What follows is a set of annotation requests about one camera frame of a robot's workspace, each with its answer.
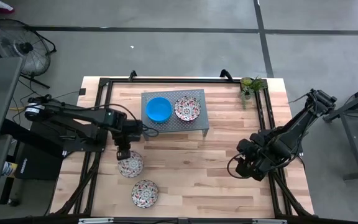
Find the silver metal bracket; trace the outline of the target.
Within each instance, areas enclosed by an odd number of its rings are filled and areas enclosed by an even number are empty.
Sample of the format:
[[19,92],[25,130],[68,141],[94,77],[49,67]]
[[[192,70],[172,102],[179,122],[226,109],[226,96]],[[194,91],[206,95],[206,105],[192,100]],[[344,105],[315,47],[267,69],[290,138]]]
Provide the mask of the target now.
[[110,224],[114,223],[113,217],[81,218],[78,224]]
[[280,219],[253,219],[252,224],[288,224],[286,220],[280,220]]

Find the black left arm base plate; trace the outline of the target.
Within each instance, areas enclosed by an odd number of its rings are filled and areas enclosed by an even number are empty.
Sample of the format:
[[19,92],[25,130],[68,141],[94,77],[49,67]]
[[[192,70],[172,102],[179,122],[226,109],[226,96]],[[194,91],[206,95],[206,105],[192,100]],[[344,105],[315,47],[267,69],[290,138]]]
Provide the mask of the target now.
[[63,150],[67,152],[103,152],[105,147],[106,144],[100,142],[65,141]]

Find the small potted green plant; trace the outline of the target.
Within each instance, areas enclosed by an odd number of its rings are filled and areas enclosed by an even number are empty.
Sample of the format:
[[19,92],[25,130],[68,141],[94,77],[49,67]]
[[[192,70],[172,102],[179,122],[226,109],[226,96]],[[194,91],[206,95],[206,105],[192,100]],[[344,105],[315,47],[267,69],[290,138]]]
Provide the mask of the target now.
[[247,100],[251,98],[252,95],[256,94],[260,90],[267,88],[267,82],[259,77],[250,78],[245,77],[240,79],[241,84],[241,101],[242,107],[245,110],[247,107]]

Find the floral patterned mini bowl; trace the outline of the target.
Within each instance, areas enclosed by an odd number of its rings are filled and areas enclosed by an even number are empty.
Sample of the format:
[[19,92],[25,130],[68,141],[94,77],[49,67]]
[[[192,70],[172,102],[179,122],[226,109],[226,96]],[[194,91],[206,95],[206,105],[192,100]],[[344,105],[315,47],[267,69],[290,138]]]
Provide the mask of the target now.
[[140,180],[132,188],[131,199],[139,208],[149,208],[158,200],[158,187],[151,180]]
[[175,115],[183,121],[193,121],[201,113],[201,103],[193,96],[183,96],[174,104]]
[[131,151],[130,158],[118,161],[117,169],[125,178],[137,177],[144,168],[143,157],[135,151]]

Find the person's white pink shoe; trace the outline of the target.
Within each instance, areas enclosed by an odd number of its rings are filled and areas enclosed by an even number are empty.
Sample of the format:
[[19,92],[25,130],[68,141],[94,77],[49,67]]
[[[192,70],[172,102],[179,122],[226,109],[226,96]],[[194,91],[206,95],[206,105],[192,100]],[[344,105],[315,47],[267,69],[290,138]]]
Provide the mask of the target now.
[[0,0],[0,13],[11,14],[13,12],[15,12],[15,9],[12,6]]

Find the yellow white packet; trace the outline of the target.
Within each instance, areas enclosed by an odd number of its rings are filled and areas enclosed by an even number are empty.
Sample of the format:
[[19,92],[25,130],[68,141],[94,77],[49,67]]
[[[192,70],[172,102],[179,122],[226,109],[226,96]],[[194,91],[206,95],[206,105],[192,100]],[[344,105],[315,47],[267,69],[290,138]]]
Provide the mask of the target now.
[[16,169],[17,169],[16,163],[5,161],[4,166],[2,168],[1,175],[4,177],[14,178]]

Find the grey perforated metal shelf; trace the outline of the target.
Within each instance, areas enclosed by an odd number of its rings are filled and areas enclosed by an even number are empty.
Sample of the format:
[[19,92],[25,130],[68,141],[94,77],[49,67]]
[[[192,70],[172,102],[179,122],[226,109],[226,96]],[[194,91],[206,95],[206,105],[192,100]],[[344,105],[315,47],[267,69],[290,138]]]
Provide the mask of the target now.
[[[180,120],[174,111],[174,104],[177,99],[183,96],[193,96],[197,98],[201,103],[201,113],[193,121]],[[169,100],[172,104],[172,115],[169,121],[164,123],[154,123],[149,120],[145,113],[146,104],[156,97],[163,97]],[[160,92],[148,92],[141,94],[141,105],[142,105],[142,121],[145,125],[150,128],[156,129],[160,133],[170,133],[178,131],[196,131],[201,130],[203,136],[206,136],[209,130],[208,114],[206,109],[205,93],[203,89],[195,90],[176,90],[176,91],[160,91]]]

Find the black aluminium table frame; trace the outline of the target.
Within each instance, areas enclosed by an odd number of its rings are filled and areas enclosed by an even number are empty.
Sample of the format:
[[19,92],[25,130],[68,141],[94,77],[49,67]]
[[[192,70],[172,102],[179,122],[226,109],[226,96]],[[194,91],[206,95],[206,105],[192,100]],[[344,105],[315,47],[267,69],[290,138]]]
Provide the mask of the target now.
[[[232,157],[237,143],[260,129],[265,100],[248,100],[244,110],[237,83],[222,78],[123,77],[112,83],[111,102],[141,115],[144,92],[203,89],[209,130],[162,133],[133,142],[144,169],[137,177],[123,177],[117,169],[116,148],[108,141],[100,160],[91,214],[94,217],[272,218],[269,180],[235,179]],[[158,200],[149,208],[132,202],[140,180],[158,187]]]

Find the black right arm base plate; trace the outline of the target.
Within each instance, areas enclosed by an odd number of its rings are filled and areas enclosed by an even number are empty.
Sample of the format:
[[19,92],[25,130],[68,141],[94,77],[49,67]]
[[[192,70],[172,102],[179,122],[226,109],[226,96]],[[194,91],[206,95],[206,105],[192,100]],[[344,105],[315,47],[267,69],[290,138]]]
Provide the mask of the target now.
[[272,129],[260,130],[258,133],[264,138],[265,144],[268,144],[270,154],[284,158],[295,154],[302,135],[301,131],[289,131],[275,136]]

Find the black equipment case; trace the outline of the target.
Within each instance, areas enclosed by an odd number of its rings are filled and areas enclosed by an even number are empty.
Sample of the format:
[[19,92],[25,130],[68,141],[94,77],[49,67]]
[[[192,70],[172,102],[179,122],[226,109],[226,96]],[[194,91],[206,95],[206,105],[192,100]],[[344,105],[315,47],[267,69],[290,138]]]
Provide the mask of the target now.
[[47,140],[55,143],[58,147],[48,146],[44,150],[39,145],[32,146],[29,143],[18,140],[20,152],[15,163],[17,169],[15,178],[34,180],[57,180],[63,162],[62,146],[59,139],[59,130],[49,122],[33,122],[29,129]]

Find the black floor fan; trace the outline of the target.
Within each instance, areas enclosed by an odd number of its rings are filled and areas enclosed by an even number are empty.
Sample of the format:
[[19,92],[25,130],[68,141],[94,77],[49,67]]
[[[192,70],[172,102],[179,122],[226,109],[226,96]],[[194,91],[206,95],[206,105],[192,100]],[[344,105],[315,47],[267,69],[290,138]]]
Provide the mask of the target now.
[[21,77],[46,89],[35,78],[43,75],[52,62],[56,45],[31,26],[14,19],[0,19],[0,58],[21,58]]

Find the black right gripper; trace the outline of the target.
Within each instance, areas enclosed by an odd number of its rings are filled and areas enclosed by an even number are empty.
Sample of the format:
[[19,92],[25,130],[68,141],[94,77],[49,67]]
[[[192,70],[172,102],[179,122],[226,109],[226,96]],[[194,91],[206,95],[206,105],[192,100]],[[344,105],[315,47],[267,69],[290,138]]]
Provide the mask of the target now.
[[236,158],[235,171],[243,178],[261,181],[268,172],[278,166],[279,158],[272,151],[269,142],[272,130],[260,130],[253,133],[250,139],[242,139],[237,145],[239,157]]

